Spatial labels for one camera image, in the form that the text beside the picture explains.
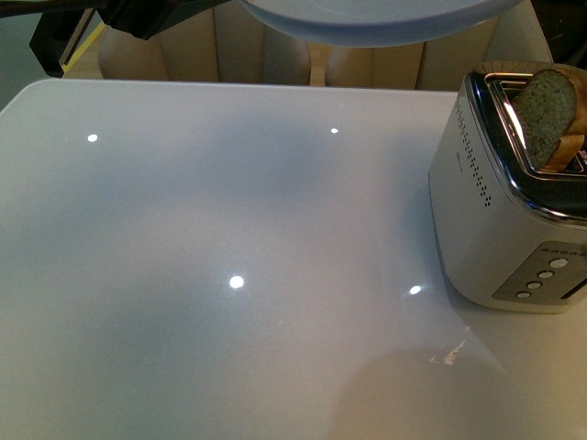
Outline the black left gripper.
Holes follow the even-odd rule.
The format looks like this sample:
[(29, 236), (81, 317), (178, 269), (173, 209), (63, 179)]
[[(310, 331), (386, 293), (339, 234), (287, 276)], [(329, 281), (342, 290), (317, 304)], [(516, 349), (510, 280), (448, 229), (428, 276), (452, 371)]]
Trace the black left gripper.
[(29, 46), (43, 70), (60, 78), (94, 14), (111, 28), (146, 40), (220, 4), (216, 0), (75, 1), (44, 12)]

